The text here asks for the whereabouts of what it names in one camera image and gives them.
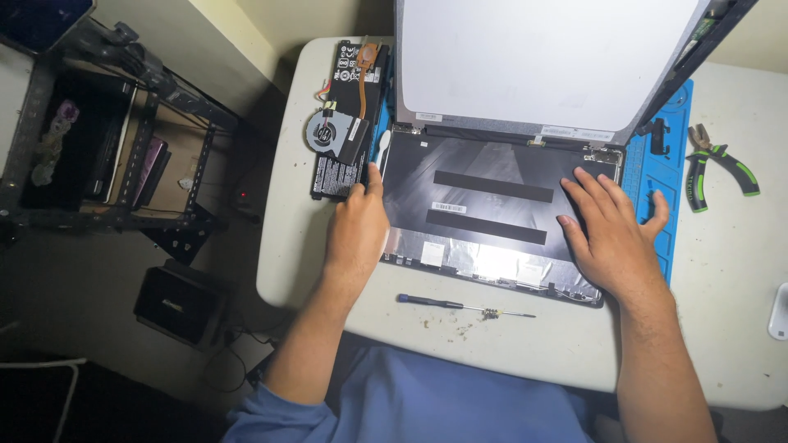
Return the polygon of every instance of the screwdriver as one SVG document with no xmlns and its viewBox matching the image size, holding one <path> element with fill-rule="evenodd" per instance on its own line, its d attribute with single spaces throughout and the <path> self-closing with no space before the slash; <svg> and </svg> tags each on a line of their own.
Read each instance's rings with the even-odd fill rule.
<svg viewBox="0 0 788 443">
<path fill-rule="evenodd" d="M 485 318 L 498 318 L 501 314 L 519 315 L 520 317 L 531 317 L 531 318 L 537 317 L 536 315 L 531 315 L 531 314 L 519 314 L 517 312 L 498 311 L 496 309 L 488 309 L 488 308 L 485 309 L 483 307 L 465 306 L 462 303 L 456 303 L 453 301 L 426 299 L 424 297 L 409 296 L 408 294 L 400 294 L 399 296 L 397 296 L 396 301 L 398 301 L 399 303 L 417 303 L 417 304 L 427 304 L 430 306 L 447 307 L 449 309 L 474 309 L 476 311 L 481 311 L 482 313 L 484 313 Z"/>
</svg>

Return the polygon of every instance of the forearm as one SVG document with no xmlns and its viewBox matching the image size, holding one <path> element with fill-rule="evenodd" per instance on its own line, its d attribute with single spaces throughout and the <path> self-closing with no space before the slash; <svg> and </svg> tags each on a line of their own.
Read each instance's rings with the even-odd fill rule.
<svg viewBox="0 0 788 443">
<path fill-rule="evenodd" d="M 300 404 L 325 399 L 344 323 L 361 289 L 322 278 L 277 350 L 265 376 L 268 389 Z"/>
<path fill-rule="evenodd" d="M 708 405 L 665 285 L 621 305 L 623 358 L 618 396 L 633 443 L 716 441 Z"/>
</svg>

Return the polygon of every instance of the person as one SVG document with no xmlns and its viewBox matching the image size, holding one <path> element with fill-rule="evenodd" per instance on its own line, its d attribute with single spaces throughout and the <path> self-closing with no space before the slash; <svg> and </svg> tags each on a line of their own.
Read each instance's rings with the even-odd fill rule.
<svg viewBox="0 0 788 443">
<path fill-rule="evenodd" d="M 701 384 L 653 242 L 668 220 L 660 191 L 653 218 L 635 219 L 610 178 L 582 168 L 561 186 L 587 234 L 558 217 L 581 272 L 619 302 L 622 361 L 617 396 L 628 441 L 716 441 Z M 338 414 L 325 403 L 344 323 L 383 250 L 383 184 L 369 165 L 336 206 L 325 264 L 311 299 L 277 349 L 263 384 L 235 411 L 226 442 L 592 441 L 565 388 L 449 363 L 382 344 L 360 347 L 341 386 Z"/>
</svg>

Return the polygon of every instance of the desk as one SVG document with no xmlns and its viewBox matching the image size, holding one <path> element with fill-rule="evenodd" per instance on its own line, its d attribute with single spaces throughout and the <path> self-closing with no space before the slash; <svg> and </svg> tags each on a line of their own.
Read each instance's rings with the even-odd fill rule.
<svg viewBox="0 0 788 443">
<path fill-rule="evenodd" d="M 340 39 L 304 47 L 295 70 L 271 174 L 257 290 L 274 306 L 298 307 L 320 272 L 334 205 L 313 201 L 314 152 L 304 141 L 314 98 Z M 767 334 L 778 286 L 788 281 L 788 75 L 706 63 L 695 76 L 692 123 L 758 177 L 744 197 L 710 162 L 709 210 L 693 214 L 682 195 L 672 289 L 710 404 L 764 410 L 788 400 L 788 342 Z M 481 321 L 474 311 L 399 304 L 400 292 L 527 312 Z M 613 303 L 600 310 L 381 263 L 345 329 L 375 340 L 507 374 L 612 392 L 619 372 Z"/>
</svg>

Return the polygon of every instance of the pliers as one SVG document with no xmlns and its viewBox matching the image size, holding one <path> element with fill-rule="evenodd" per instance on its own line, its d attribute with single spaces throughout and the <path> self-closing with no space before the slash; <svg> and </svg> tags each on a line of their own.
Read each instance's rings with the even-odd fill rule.
<svg viewBox="0 0 788 443">
<path fill-rule="evenodd" d="M 706 128 L 703 125 L 698 125 L 697 131 L 695 128 L 690 127 L 689 137 L 695 145 L 695 151 L 687 156 L 689 172 L 687 173 L 686 192 L 692 212 L 703 212 L 708 209 L 703 193 L 703 176 L 706 172 L 706 162 L 709 158 L 714 158 L 734 176 L 745 196 L 750 197 L 760 194 L 758 180 L 756 180 L 749 168 L 725 152 L 728 145 L 712 145 L 712 141 L 708 138 L 708 132 L 706 132 Z"/>
</svg>

